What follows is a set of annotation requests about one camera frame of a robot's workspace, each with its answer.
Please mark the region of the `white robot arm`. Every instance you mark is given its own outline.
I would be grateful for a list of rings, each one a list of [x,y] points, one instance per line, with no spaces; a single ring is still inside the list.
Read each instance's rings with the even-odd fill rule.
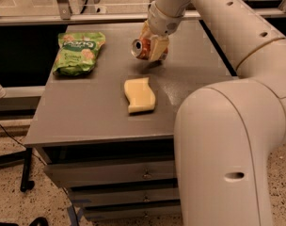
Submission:
[[[154,0],[149,33],[175,32],[189,4],[238,77],[197,89],[178,109],[183,226],[273,226],[267,160],[286,142],[286,37],[242,0]]]

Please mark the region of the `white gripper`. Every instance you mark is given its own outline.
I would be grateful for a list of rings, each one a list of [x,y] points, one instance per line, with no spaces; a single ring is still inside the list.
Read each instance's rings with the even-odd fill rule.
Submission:
[[[144,22],[139,35],[140,40],[151,42],[149,61],[153,62],[167,58],[169,38],[165,36],[169,36],[177,30],[181,19],[181,17],[166,15],[156,6],[155,2],[151,3],[148,11],[148,21]]]

